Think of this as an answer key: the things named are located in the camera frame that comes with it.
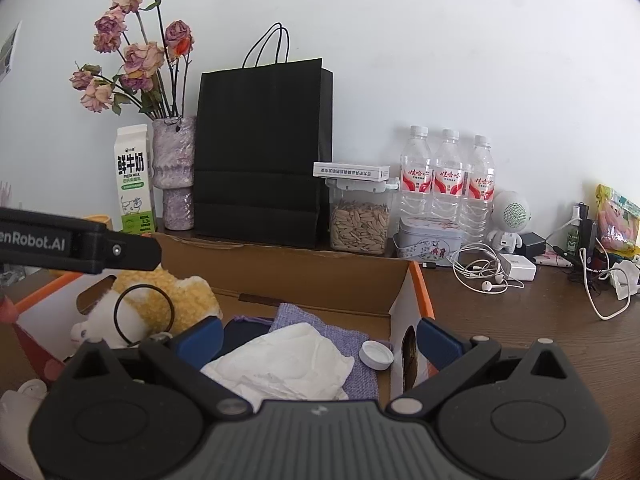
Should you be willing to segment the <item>person's left hand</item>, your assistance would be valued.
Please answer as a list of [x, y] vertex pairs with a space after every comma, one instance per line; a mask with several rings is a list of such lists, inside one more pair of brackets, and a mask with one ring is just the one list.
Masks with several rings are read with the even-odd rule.
[[0, 300], [0, 322], [2, 324], [14, 324], [20, 314], [11, 299], [2, 295]]

